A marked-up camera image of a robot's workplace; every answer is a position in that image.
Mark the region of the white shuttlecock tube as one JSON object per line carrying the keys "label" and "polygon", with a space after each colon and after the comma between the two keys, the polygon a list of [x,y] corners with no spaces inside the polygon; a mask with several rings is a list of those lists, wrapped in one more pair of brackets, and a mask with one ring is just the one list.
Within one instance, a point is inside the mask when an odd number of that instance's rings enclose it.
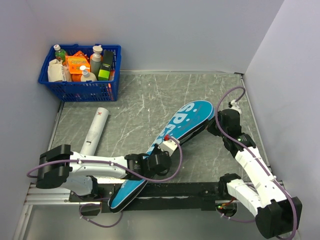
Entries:
{"label": "white shuttlecock tube", "polygon": [[85,137],[80,150],[82,155],[94,156],[104,130],[109,111],[106,108],[99,107],[94,115],[89,131]]}

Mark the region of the blue plastic basket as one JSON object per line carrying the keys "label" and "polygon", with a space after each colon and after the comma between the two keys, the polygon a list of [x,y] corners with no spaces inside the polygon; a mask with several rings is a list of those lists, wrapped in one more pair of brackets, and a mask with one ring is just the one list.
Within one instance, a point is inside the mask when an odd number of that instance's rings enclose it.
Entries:
{"label": "blue plastic basket", "polygon": [[113,52],[111,70],[114,70],[114,78],[111,81],[94,82],[49,82],[48,66],[51,60],[56,58],[54,47],[51,46],[43,62],[38,83],[46,86],[59,100],[63,102],[114,102],[118,98],[120,83],[121,51],[118,44],[103,44],[103,50]]}

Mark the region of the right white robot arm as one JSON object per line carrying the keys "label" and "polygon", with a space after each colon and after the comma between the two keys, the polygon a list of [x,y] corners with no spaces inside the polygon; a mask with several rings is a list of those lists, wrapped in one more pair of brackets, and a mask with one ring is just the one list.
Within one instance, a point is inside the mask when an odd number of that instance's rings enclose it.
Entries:
{"label": "right white robot arm", "polygon": [[207,130],[222,138],[224,147],[244,169],[253,185],[249,187],[236,173],[227,173],[219,179],[219,195],[223,199],[240,201],[254,216],[264,238],[295,234],[302,202],[298,197],[290,197],[268,169],[254,140],[242,131],[240,112],[232,108],[219,111]]}

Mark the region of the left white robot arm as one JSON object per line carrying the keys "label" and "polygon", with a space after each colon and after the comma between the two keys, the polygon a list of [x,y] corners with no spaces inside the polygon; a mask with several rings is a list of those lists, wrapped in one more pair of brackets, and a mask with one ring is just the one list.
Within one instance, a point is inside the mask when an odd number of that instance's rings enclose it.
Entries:
{"label": "left white robot arm", "polygon": [[162,143],[150,153],[100,157],[71,151],[70,145],[62,144],[40,155],[36,187],[64,187],[93,201],[99,195],[97,177],[139,181],[165,176],[172,166],[173,152]]}

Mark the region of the blue racket cover bag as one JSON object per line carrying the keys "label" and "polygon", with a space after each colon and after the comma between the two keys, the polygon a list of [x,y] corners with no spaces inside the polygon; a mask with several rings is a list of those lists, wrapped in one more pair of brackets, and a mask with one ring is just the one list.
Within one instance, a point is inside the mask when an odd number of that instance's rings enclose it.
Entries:
{"label": "blue racket cover bag", "polygon": [[[145,176],[146,159],[152,153],[160,150],[158,146],[163,142],[165,135],[176,138],[182,144],[204,130],[213,115],[214,107],[209,101],[196,100],[184,105],[174,114],[145,154],[129,156],[128,167],[132,167],[139,175],[152,179],[154,176]],[[130,176],[108,201],[110,211],[113,213],[122,211],[137,197],[147,183],[146,179],[140,179],[136,175]]]}

